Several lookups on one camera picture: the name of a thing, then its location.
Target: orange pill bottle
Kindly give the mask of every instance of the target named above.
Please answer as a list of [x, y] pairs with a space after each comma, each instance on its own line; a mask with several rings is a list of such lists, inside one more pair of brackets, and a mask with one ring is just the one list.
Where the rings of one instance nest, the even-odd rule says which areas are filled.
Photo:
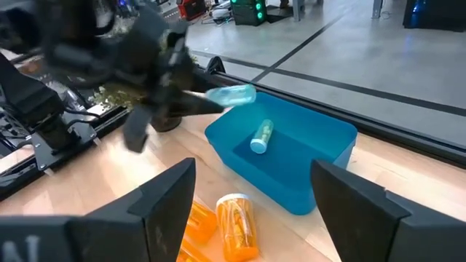
[[197, 244], [205, 244], [216, 228], [216, 214], [198, 202], [193, 202], [184, 234]]
[[228, 194], [217, 201], [217, 221], [228, 262], [257, 258], [256, 225], [253, 205], [244, 194]]
[[210, 262], [197, 248], [187, 240], [181, 242], [181, 249], [176, 262]]

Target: red device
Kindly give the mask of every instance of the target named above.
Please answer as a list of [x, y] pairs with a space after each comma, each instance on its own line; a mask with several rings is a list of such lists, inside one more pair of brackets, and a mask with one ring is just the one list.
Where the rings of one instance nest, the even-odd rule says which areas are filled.
[[181, 17], [190, 21], [207, 11], [204, 0], [176, 0]]

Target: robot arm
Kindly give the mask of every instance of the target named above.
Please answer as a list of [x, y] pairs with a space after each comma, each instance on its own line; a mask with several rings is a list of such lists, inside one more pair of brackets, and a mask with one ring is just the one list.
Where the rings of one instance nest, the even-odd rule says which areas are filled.
[[[0, 47], [19, 53], [40, 47], [50, 73], [64, 85], [79, 89], [124, 87], [143, 94], [123, 129], [125, 143], [132, 151], [142, 151], [146, 125], [154, 117], [223, 111], [220, 105], [185, 92], [205, 92], [199, 83], [207, 77], [197, 71], [187, 52], [186, 22], [169, 25], [159, 15], [158, 6], [147, 3], [127, 34], [106, 38], [101, 35], [113, 28], [115, 6], [107, 0], [112, 16], [98, 27], [94, 3], [35, 0], [6, 8], [0, 14]], [[167, 46], [161, 52], [164, 36]], [[70, 77], [81, 81], [72, 82]]]

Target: black floor stripe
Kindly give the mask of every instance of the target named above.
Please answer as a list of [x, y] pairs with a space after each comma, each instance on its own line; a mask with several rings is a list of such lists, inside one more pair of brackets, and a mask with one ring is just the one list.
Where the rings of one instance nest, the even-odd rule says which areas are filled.
[[246, 61], [242, 61], [242, 60], [238, 60], [238, 59], [234, 59], [234, 58], [230, 58], [230, 57], [224, 57], [223, 55], [214, 55], [214, 54], [201, 52], [201, 51], [194, 51], [194, 50], [189, 50], [189, 52], [191, 54], [193, 54], [193, 55], [199, 55], [199, 56], [207, 57], [207, 58], [212, 58], [212, 57], [218, 56], [224, 62], [235, 63], [237, 65], [247, 66], [247, 67], [250, 67], [250, 68], [257, 68], [257, 69], [261, 69], [261, 70], [268, 69], [268, 66], [266, 66], [266, 65], [259, 65], [259, 64], [256, 64], [256, 63], [246, 62]]
[[422, 100], [418, 98], [410, 98], [404, 95], [397, 95], [397, 94], [393, 94], [390, 92], [373, 90], [367, 87], [359, 87], [354, 84], [347, 84], [347, 83], [338, 82], [338, 81], [334, 81], [330, 79], [320, 78], [317, 76], [310, 76], [306, 74], [291, 72], [291, 71], [287, 71], [283, 69], [275, 69], [272, 72], [276, 74], [281, 74], [284, 76], [290, 76], [290, 77], [297, 78], [297, 79], [303, 79], [303, 80], [316, 82], [320, 84], [326, 84], [332, 87], [341, 88], [343, 90], [359, 92], [361, 94], [370, 95], [376, 98], [384, 98], [384, 99], [388, 99], [388, 100], [392, 100], [392, 101], [396, 101], [400, 103], [409, 104], [412, 106], [419, 106], [419, 107], [428, 108], [428, 109], [432, 109], [432, 110], [436, 110], [440, 112], [454, 114], [457, 116], [466, 116], [466, 108], [458, 108], [456, 106], [448, 106], [448, 105], [430, 102], [430, 101], [426, 101], [426, 100]]
[[264, 72], [260, 73], [258, 76], [254, 77], [253, 82], [258, 82], [259, 80], [263, 79], [267, 74], [270, 74], [274, 69], [279, 67], [281, 64], [283, 64], [286, 60], [290, 59], [290, 57], [294, 56], [297, 52], [299, 52], [301, 49], [303, 49], [305, 46], [308, 45], [312, 40], [316, 39], [319, 35], [321, 35], [323, 32], [327, 31], [332, 25], [334, 25], [336, 22], [338, 22], [340, 19], [343, 18], [343, 15], [338, 16], [337, 18], [333, 19], [330, 23], [326, 24], [324, 27], [322, 27], [319, 31], [315, 32], [313, 35], [311, 35], [308, 39], [304, 40], [299, 46], [297, 46], [295, 49], [291, 50], [288, 54], [286, 54], [284, 57], [280, 58], [276, 63], [268, 67]]

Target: blue bin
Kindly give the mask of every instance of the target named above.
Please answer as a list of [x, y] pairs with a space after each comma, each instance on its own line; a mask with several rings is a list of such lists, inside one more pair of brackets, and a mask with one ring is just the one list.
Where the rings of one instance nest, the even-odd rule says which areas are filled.
[[[259, 155], [249, 145], [265, 119], [274, 122], [274, 130]], [[315, 207], [312, 160], [346, 168], [357, 134], [351, 124], [262, 92], [255, 103], [231, 109], [205, 130], [226, 166], [295, 215]]]

